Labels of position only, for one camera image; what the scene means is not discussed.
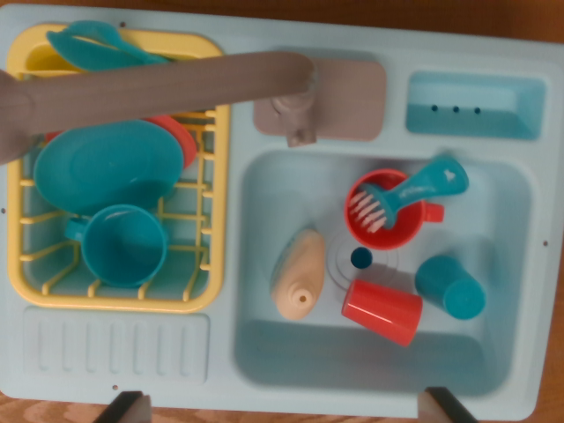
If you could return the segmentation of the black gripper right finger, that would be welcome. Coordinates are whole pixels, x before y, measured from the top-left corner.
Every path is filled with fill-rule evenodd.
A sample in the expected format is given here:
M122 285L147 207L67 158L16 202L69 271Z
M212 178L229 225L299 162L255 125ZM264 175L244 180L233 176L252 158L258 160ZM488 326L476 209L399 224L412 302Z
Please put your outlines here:
M478 423L444 387L428 387L418 394L419 423Z

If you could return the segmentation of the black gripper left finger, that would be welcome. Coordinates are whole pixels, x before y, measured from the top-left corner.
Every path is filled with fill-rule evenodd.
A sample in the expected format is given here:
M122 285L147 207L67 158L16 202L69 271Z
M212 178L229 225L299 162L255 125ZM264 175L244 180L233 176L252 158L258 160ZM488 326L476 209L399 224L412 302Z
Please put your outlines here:
M124 391L103 412L103 421L151 422L151 399L141 391Z

